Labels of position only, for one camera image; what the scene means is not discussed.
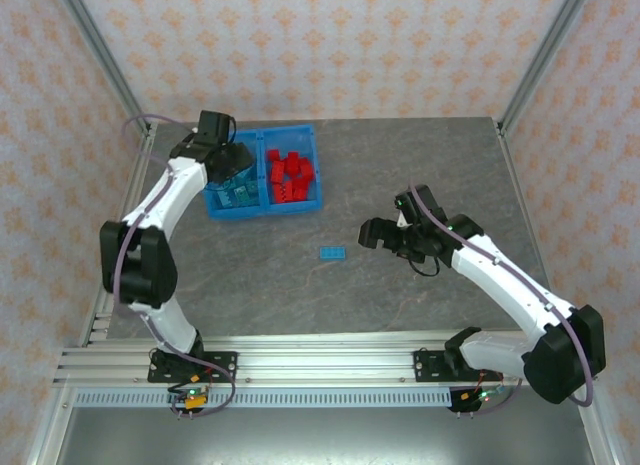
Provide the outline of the teal lego brick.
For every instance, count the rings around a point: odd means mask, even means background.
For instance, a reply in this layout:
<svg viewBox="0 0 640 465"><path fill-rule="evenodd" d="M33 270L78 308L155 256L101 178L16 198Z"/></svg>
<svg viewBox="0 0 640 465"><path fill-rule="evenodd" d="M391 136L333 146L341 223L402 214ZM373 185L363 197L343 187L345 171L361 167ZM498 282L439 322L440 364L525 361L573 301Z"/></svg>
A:
<svg viewBox="0 0 640 465"><path fill-rule="evenodd" d="M255 180L246 181L234 189L238 207L253 207L259 205L258 183Z"/></svg>

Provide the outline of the blue two-compartment bin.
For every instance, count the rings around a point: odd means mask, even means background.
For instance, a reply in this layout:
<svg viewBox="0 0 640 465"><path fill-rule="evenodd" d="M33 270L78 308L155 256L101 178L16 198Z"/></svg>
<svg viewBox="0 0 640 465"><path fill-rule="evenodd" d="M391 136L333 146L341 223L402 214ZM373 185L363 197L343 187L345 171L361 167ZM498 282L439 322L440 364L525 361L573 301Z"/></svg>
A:
<svg viewBox="0 0 640 465"><path fill-rule="evenodd" d="M321 174L316 147L314 127L310 124L281 126L275 128L249 129L237 132L236 140L244 143L255 158L255 164L248 170L239 173L222 185L209 184L203 191L208 215L217 220L248 219L269 215L290 215L316 211L323 206ZM293 201L275 204L270 182L271 163L266 159L266 151L277 149L281 161L289 152L298 152L300 160L307 158L314 167L314 179L310 181L306 201ZM294 179L285 174L285 181ZM216 191L235 189L246 181L255 180L258 183L259 205L253 207L236 207L221 209Z"/></svg>

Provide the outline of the brushed metal panel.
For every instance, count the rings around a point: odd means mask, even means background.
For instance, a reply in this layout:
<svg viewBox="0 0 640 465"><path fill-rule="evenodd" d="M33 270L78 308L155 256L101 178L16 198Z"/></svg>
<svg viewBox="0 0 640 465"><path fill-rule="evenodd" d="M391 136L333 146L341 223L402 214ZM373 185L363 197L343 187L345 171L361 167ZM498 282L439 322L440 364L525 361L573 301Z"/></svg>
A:
<svg viewBox="0 0 640 465"><path fill-rule="evenodd" d="M80 409L57 465L594 465L579 414L521 395L456 418L437 408Z"/></svg>

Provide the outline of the aluminium table side rail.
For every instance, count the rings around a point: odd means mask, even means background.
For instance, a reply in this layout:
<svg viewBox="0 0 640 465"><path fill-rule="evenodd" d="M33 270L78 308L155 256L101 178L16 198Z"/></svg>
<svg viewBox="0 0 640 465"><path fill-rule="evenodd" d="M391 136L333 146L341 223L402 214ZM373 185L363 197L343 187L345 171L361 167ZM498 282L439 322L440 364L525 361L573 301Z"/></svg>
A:
<svg viewBox="0 0 640 465"><path fill-rule="evenodd" d="M117 218L121 218L134 209L141 200L149 163L148 154L153 147L157 128L157 123L150 123L146 126L146 130L141 133L137 146L138 154L133 162L125 192L116 211ZM128 309L115 307L112 296L103 287L101 272L98 272L95 296L85 316L82 331L76 345L84 348L93 341L107 340L113 316L119 317L121 320L139 322L139 318L135 314L131 314Z"/></svg>
<svg viewBox="0 0 640 465"><path fill-rule="evenodd" d="M524 251L527 253L527 258L523 260L512 260L509 255L500 251L500 261L509 263L509 267L516 272L515 281L521 282L519 288L524 289L524 293L526 295L524 301L524 312L527 316L524 323L524 333L529 344L534 346L545 334L545 325L559 324L559 320L548 310L550 304L554 303L555 305L558 305L560 311L563 311L565 306L561 305L561 299L555 296L548 289L548 279L544 270L533 225L525 204L524 193L516 174L514 160L509 150L507 139L499 129L496 129L496 134L515 190L524 224L526 225L528 232L528 238L525 240L524 245ZM518 312L517 323L520 323L520 316L525 315Z"/></svg>

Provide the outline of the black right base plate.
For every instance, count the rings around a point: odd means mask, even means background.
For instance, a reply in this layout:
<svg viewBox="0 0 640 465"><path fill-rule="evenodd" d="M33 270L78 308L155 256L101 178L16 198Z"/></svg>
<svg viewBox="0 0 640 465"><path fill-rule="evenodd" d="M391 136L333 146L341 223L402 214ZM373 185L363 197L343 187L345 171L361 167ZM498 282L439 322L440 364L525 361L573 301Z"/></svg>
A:
<svg viewBox="0 0 640 465"><path fill-rule="evenodd" d="M413 352L413 370L417 382L501 382L503 375L488 370L469 367L454 352L447 350L427 350L421 348Z"/></svg>

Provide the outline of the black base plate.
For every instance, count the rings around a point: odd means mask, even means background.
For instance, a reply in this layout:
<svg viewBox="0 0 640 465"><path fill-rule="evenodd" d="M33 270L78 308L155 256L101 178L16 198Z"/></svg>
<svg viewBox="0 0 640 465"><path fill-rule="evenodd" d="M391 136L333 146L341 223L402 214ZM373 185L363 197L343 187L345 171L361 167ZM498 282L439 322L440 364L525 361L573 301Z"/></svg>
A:
<svg viewBox="0 0 640 465"><path fill-rule="evenodd" d="M235 378L237 359L236 352L205 351L202 358L193 361L154 349L150 352L147 381L173 385L199 382L228 383L229 378L220 372L220 369Z"/></svg>
<svg viewBox="0 0 640 465"><path fill-rule="evenodd" d="M427 350L421 348L413 352L413 370L417 382L501 382L503 375L488 370L469 367L454 352L447 350Z"/></svg>

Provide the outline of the aluminium frame post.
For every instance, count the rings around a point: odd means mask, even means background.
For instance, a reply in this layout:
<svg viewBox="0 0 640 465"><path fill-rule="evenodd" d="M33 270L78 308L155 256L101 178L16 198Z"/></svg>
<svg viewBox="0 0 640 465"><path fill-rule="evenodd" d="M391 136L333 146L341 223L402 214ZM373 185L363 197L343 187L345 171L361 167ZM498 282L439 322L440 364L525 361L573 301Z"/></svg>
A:
<svg viewBox="0 0 640 465"><path fill-rule="evenodd" d="M129 117L141 115L143 113L142 108L85 1L61 1L75 21L80 34L104 72L107 81L115 91L127 115Z"/></svg>
<svg viewBox="0 0 640 465"><path fill-rule="evenodd" d="M586 0L564 0L558 13L552 20L544 38L533 55L522 79L520 80L504 114L496 122L500 137L506 137L523 112L538 83L542 79L562 41L582 10Z"/></svg>

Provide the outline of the aluminium mounting rail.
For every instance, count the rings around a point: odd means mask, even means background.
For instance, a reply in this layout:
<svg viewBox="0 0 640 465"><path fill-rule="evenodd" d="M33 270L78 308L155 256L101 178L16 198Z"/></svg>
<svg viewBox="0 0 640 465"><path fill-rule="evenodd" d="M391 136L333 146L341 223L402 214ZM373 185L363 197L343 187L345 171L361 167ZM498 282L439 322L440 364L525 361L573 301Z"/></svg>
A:
<svg viewBox="0 0 640 465"><path fill-rule="evenodd" d="M439 350L454 330L209 337L208 351L238 354L241 387L408 387L414 351ZM65 348L53 383L142 387L151 339L105 339Z"/></svg>

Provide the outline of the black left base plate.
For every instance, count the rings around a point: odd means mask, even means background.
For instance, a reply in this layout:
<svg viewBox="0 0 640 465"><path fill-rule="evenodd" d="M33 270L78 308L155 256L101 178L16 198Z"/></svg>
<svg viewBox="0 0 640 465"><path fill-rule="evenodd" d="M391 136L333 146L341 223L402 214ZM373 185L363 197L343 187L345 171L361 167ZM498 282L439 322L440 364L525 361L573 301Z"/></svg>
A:
<svg viewBox="0 0 640 465"><path fill-rule="evenodd" d="M202 358L193 361L154 349L150 352L147 381L173 385L199 382L228 383L229 378L220 372L220 369L235 378L237 359L236 352L205 351Z"/></svg>

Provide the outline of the aluminium frame leg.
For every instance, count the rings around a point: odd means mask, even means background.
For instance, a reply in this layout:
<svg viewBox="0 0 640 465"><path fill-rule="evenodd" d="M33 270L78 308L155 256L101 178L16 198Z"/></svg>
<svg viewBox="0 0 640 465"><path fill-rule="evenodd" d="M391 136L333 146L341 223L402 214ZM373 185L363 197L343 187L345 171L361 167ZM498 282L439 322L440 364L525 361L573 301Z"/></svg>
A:
<svg viewBox="0 0 640 465"><path fill-rule="evenodd" d="M26 465L56 465L77 395L75 387L53 388L36 429Z"/></svg>
<svg viewBox="0 0 640 465"><path fill-rule="evenodd" d="M606 389L594 384L593 401L579 408L594 465L626 465L624 447L616 432L616 413Z"/></svg>

